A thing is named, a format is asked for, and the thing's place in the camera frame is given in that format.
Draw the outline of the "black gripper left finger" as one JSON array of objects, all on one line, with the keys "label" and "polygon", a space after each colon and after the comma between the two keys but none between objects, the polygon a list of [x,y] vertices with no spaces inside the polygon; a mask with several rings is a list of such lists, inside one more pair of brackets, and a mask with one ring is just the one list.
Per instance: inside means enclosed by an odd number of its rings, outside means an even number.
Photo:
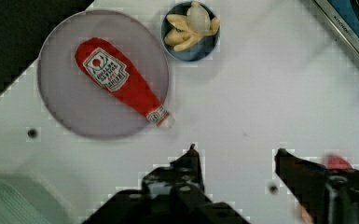
[{"label": "black gripper left finger", "polygon": [[204,192],[200,154],[191,145],[180,158],[142,179],[139,189],[116,193],[83,224],[249,224],[227,203]]}]

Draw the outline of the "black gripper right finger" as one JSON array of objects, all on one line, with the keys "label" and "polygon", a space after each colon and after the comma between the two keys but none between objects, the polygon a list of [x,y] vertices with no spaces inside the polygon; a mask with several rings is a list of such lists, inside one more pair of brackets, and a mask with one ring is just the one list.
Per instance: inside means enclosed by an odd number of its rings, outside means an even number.
[{"label": "black gripper right finger", "polygon": [[313,224],[359,224],[359,170],[329,169],[283,148],[275,173],[312,217]]}]

